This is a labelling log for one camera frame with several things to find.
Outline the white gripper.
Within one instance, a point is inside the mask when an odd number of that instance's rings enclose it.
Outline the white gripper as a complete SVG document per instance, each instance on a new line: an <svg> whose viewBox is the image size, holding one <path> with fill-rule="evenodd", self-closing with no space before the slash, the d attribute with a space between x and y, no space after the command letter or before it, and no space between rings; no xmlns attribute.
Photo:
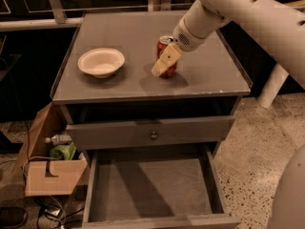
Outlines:
<svg viewBox="0 0 305 229"><path fill-rule="evenodd" d="M202 21L198 17L183 16L173 30L173 38L180 48L174 43L167 46L153 65L152 74L159 77L172 76L182 51L194 51L206 40L206 36Z"/></svg>

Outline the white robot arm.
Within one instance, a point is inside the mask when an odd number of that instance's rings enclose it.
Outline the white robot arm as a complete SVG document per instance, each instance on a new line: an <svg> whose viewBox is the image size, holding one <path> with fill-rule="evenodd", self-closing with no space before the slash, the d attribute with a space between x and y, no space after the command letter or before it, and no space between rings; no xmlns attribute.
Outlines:
<svg viewBox="0 0 305 229"><path fill-rule="evenodd" d="M152 74L166 72L183 52L197 49L230 20L305 88L305 15L275 0L195 0ZM295 151L281 175L267 229L305 229L305 146Z"/></svg>

